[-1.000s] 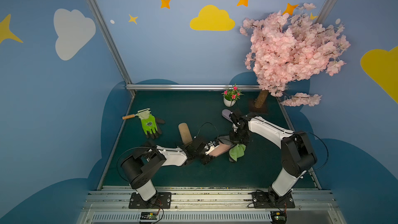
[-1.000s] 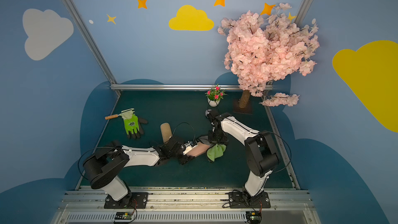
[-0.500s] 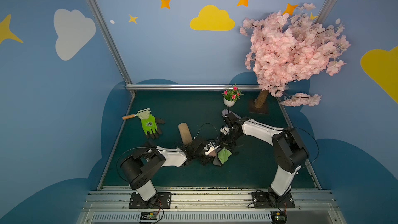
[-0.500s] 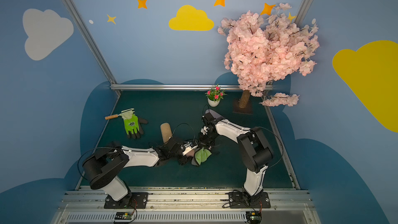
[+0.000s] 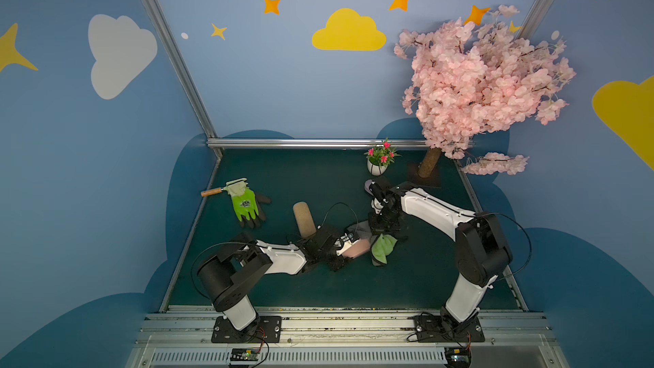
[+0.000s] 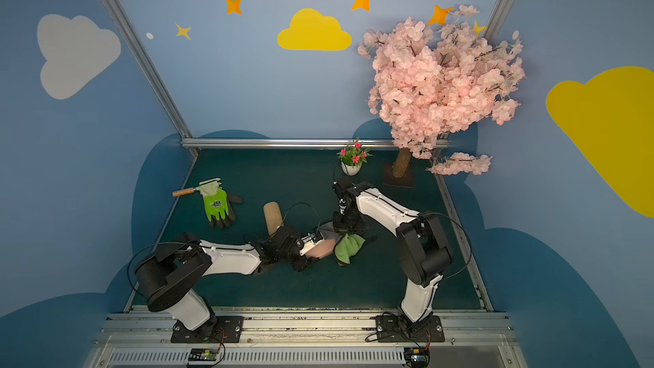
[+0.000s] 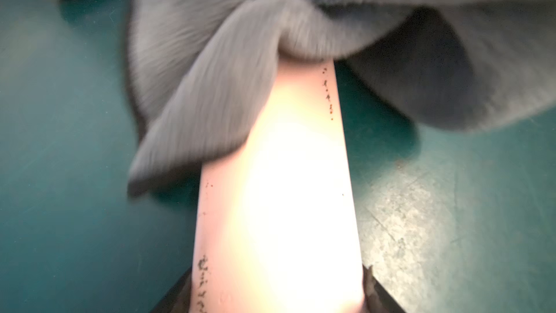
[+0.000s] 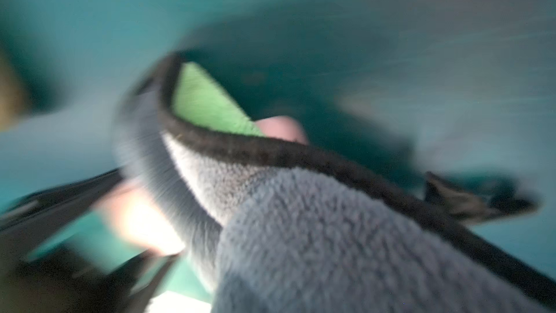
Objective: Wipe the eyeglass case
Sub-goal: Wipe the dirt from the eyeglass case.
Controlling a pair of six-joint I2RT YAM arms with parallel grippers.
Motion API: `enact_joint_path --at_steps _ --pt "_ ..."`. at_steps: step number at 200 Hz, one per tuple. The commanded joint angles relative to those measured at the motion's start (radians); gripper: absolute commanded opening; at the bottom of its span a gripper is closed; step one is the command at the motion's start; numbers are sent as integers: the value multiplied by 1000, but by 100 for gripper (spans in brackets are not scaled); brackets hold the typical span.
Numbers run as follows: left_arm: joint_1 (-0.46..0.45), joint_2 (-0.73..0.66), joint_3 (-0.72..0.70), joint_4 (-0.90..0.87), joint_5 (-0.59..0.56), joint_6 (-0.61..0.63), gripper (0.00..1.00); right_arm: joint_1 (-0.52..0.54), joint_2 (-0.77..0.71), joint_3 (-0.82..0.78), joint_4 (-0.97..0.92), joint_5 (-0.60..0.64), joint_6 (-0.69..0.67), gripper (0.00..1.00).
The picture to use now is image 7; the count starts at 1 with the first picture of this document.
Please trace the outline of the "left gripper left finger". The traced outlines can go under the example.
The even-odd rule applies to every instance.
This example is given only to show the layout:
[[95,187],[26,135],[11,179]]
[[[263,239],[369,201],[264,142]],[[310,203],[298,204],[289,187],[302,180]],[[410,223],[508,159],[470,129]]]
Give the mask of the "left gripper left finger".
[[189,313],[191,306],[192,268],[190,267],[151,310],[151,313]]

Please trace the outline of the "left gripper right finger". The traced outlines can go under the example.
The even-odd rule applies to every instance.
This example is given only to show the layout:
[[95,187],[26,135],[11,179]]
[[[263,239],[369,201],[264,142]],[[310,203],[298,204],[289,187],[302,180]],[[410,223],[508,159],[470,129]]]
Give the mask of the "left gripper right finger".
[[375,278],[372,266],[363,265],[362,284],[367,313],[405,313],[405,310]]

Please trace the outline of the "pink eyeglass case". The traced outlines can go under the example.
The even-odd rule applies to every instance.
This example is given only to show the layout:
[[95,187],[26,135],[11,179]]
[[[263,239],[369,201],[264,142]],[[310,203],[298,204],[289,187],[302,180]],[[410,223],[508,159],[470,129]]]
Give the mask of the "pink eyeglass case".
[[362,259],[332,62],[283,60],[236,153],[204,165],[192,312],[362,312]]

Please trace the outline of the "grey green microfibre cloth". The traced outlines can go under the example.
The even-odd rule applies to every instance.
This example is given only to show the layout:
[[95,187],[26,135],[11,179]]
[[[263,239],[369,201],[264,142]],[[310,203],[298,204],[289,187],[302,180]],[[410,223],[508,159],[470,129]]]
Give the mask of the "grey green microfibre cloth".
[[243,146],[282,55],[346,60],[417,123],[494,128],[555,105],[555,0],[132,0],[128,194]]

